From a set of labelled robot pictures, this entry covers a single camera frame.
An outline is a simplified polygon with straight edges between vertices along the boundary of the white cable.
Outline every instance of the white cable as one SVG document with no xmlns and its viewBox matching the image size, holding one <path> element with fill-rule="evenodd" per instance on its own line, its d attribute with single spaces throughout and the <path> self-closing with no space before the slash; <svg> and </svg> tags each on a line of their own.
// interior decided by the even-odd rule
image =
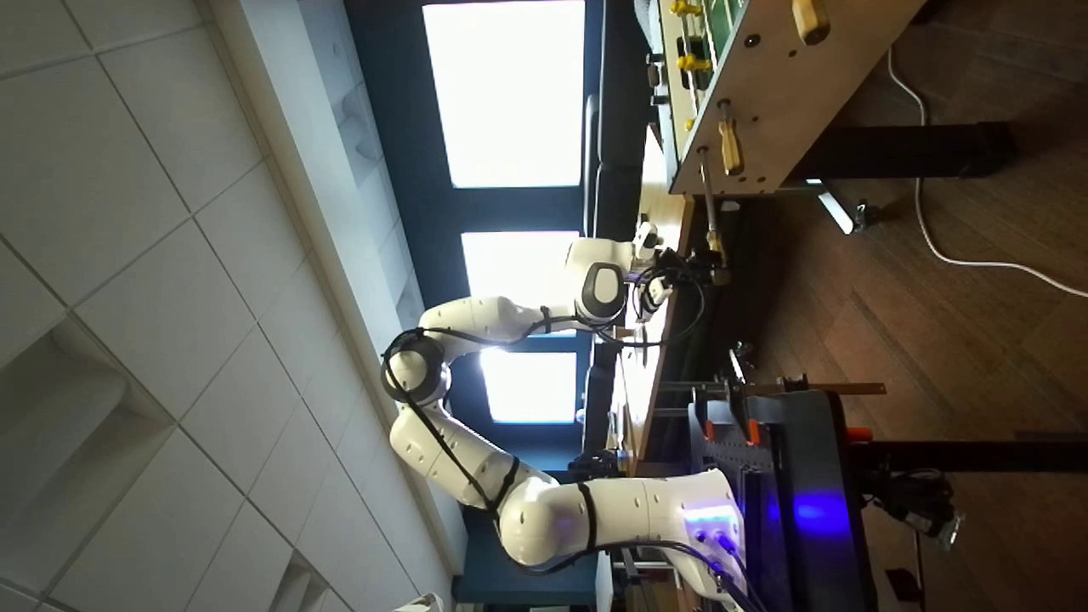
<svg viewBox="0 0 1088 612">
<path fill-rule="evenodd" d="M 897 69 L 893 69 L 893 49 L 886 49 L 886 80 L 917 105 L 917 122 L 928 125 L 928 105 L 926 99 L 917 97 L 917 90 L 910 90 Z M 1041 268 L 1031 268 L 1024 261 L 1004 261 L 1004 259 L 955 259 L 948 253 L 943 253 L 928 233 L 928 220 L 926 220 L 926 212 L 921 212 L 921 192 L 926 192 L 926 180 L 915 178 L 915 217 L 917 217 L 917 233 L 921 233 L 921 241 L 928 246 L 928 253 L 946 261 L 946 265 L 955 265 L 955 268 L 1005 268 L 1005 273 L 1024 273 L 1037 284 L 1046 284 L 1050 290 L 1063 293 L 1063 295 L 1074 295 L 1074 300 L 1088 300 L 1088 290 L 1079 290 L 1079 287 L 1066 287 Z"/>
</svg>

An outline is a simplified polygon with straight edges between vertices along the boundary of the bright window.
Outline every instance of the bright window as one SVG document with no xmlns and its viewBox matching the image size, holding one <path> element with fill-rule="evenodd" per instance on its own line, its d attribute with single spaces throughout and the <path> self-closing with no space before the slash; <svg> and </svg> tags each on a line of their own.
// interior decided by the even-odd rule
<svg viewBox="0 0 1088 612">
<path fill-rule="evenodd" d="M 552 307 L 571 295 L 563 273 L 579 233 L 461 233 L 472 295 Z"/>
<path fill-rule="evenodd" d="M 579 233 L 461 233 L 472 295 L 519 307 L 561 307 L 571 295 L 563 259 Z M 484 351 L 480 371 L 494 421 L 571 421 L 579 406 L 574 333 L 558 348 L 513 353 Z"/>
<path fill-rule="evenodd" d="M 422 6 L 455 189 L 580 178 L 580 0 Z"/>
<path fill-rule="evenodd" d="M 480 353 L 494 421 L 574 421 L 574 353 Z"/>
</svg>

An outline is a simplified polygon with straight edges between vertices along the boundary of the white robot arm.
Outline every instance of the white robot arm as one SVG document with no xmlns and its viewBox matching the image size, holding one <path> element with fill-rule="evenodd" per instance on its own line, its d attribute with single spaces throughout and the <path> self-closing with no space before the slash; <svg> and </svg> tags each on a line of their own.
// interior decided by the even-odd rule
<svg viewBox="0 0 1088 612">
<path fill-rule="evenodd" d="M 599 329 L 624 309 L 632 275 L 651 261 L 629 241 L 571 246 L 574 300 L 527 309 L 503 295 L 455 300 L 422 316 L 385 353 L 388 395 L 400 406 L 390 448 L 461 506 L 495 518 L 500 546 L 523 567 L 554 567 L 602 548 L 662 548 L 705 599 L 743 599 L 743 524 L 717 470 L 677 479 L 558 483 L 495 448 L 446 407 L 449 362 L 485 345 L 552 329 Z"/>
</svg>

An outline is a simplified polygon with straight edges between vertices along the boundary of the blue light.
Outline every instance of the blue light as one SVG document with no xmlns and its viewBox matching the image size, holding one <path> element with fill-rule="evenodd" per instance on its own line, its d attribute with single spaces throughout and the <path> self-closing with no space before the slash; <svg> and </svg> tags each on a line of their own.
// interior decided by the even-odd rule
<svg viewBox="0 0 1088 612">
<path fill-rule="evenodd" d="M 809 537 L 850 537 L 850 506 L 840 494 L 796 494 L 793 520 Z"/>
<path fill-rule="evenodd" d="M 736 511 L 736 504 L 715 504 L 715 506 L 683 506 L 681 511 L 688 537 L 694 537 L 694 546 L 700 551 L 708 551 L 705 563 L 709 563 L 715 567 L 725 559 L 740 555 L 740 542 L 743 542 L 743 518 Z"/>
</svg>

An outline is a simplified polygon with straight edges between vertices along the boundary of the table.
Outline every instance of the table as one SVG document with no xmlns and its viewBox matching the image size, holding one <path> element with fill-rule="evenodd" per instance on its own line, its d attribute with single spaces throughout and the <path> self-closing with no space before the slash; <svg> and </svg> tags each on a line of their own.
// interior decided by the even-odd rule
<svg viewBox="0 0 1088 612">
<path fill-rule="evenodd" d="M 691 228 L 691 201 L 668 194 L 667 189 L 667 158 L 651 132 L 646 132 L 646 158 L 643 158 L 643 192 L 638 192 L 638 226 L 651 226 L 667 250 L 688 250 Z M 646 322 L 632 321 L 629 309 L 624 327 L 638 329 L 638 339 L 667 339 L 672 329 L 672 302 L 658 307 Z M 658 348 L 624 348 L 615 359 L 615 390 L 612 413 L 619 415 L 619 446 L 629 460 L 629 473 L 638 473 L 646 456 L 648 426 L 651 426 L 651 398 L 658 386 L 662 351 Z"/>
</svg>

